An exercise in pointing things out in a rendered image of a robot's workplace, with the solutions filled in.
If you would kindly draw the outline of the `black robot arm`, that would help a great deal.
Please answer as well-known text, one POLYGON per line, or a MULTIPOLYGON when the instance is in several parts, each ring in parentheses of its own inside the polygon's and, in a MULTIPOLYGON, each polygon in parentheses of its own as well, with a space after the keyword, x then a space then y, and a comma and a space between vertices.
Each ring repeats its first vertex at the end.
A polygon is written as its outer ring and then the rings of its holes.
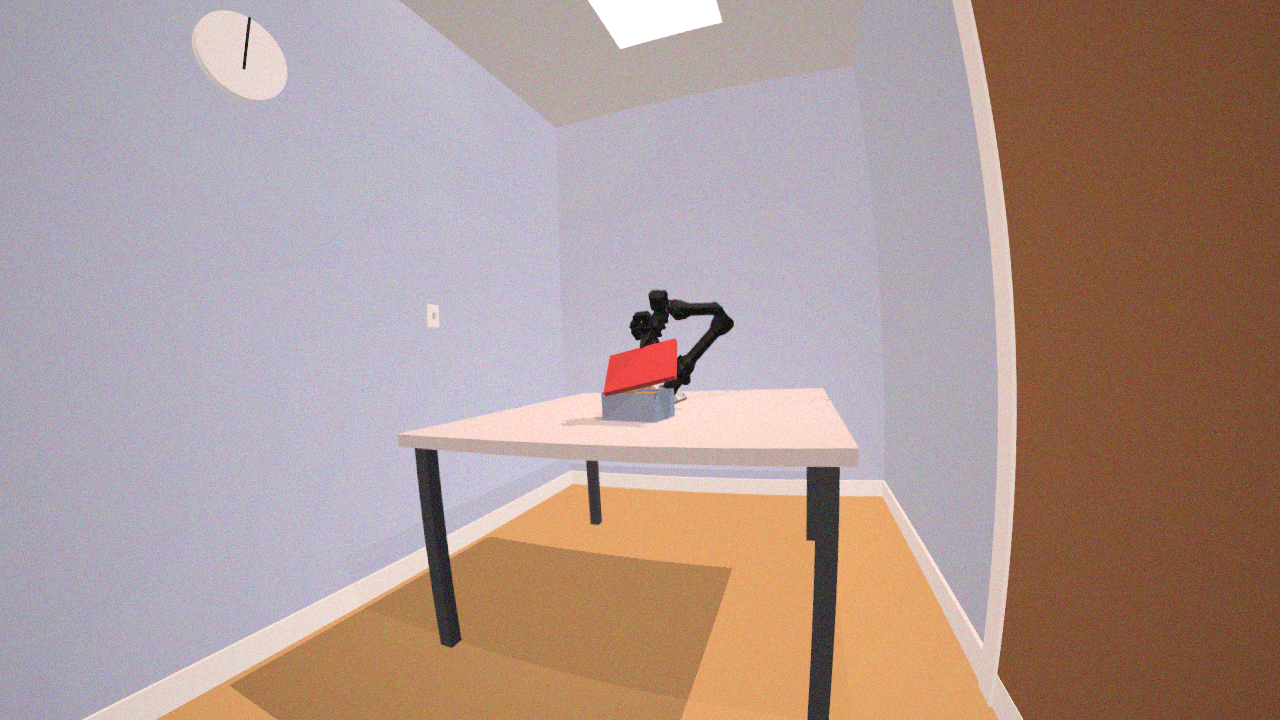
MULTIPOLYGON (((678 299, 668 299, 668 292, 666 290, 652 290, 649 293, 650 307, 654 311, 653 315, 662 316, 666 323, 668 323, 668 316, 673 316, 675 320, 682 320, 692 315, 713 315, 710 320, 710 329, 698 341, 687 355, 678 355, 677 357, 677 380, 669 380, 664 383, 666 389, 677 389, 684 384, 689 386, 691 383, 691 374, 695 369, 695 364, 699 357, 707 352, 707 348, 714 343, 716 338, 721 334, 726 334, 733 327, 733 319, 728 316, 719 304, 689 304, 678 299), (667 309, 667 310, 666 310, 667 309)), ((635 323, 630 322, 631 334, 635 340, 641 340, 641 334, 637 328, 643 327, 643 322, 635 323)))

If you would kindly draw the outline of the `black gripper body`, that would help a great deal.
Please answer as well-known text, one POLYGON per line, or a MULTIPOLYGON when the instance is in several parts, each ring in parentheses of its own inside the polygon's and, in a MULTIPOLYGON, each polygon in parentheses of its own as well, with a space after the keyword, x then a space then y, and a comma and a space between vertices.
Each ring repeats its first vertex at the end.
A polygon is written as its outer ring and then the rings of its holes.
POLYGON ((652 336, 652 340, 658 340, 658 337, 662 337, 660 331, 666 329, 664 319, 658 315, 652 316, 649 311, 635 313, 632 318, 635 323, 643 322, 643 327, 650 327, 650 325, 653 327, 655 334, 652 336))

